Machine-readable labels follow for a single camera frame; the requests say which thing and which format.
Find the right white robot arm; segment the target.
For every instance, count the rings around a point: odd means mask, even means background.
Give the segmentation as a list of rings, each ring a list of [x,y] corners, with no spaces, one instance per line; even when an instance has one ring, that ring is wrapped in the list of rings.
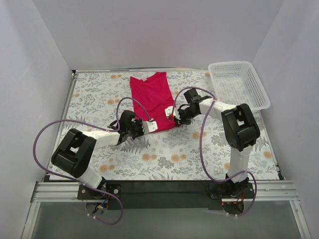
[[[165,110],[165,114],[177,126],[189,125],[191,120],[198,115],[203,115],[204,119],[212,117],[222,122],[226,141],[231,148],[229,169],[225,179],[218,180],[209,174],[203,156],[204,131],[200,132],[199,137],[201,165],[206,176],[212,181],[212,184],[208,186],[209,195],[215,198],[228,196],[243,199],[245,192],[256,194],[257,183],[249,182],[249,179],[254,176],[248,170],[248,163],[252,148],[260,137],[260,129],[250,107],[247,104],[236,106],[223,103],[209,91],[206,92],[206,96],[202,97],[198,91],[198,87],[182,89],[180,92],[187,103],[180,107],[172,105]]]

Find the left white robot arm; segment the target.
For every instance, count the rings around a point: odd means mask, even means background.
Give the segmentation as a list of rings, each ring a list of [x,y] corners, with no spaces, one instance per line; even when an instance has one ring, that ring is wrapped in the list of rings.
[[[135,139],[149,133],[153,124],[138,119],[132,111],[125,110],[118,122],[105,130],[79,131],[70,129],[52,155],[51,163],[74,179],[89,186],[89,193],[101,199],[106,193],[106,180],[90,166],[93,151],[106,146],[116,146],[129,137]]]

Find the magenta t shirt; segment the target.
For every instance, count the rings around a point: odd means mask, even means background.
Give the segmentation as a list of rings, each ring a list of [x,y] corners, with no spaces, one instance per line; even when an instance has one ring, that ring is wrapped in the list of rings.
[[[171,107],[174,99],[167,81],[166,72],[156,72],[146,81],[130,77],[134,112],[143,120],[152,118],[158,125],[158,132],[175,127],[175,122],[166,117],[165,109]]]

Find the white plastic basket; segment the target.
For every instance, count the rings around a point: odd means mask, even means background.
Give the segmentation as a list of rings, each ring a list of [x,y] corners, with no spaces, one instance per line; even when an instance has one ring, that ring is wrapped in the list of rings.
[[[218,100],[232,105],[245,103],[254,112],[270,107],[269,97],[250,62],[212,63],[208,71]]]

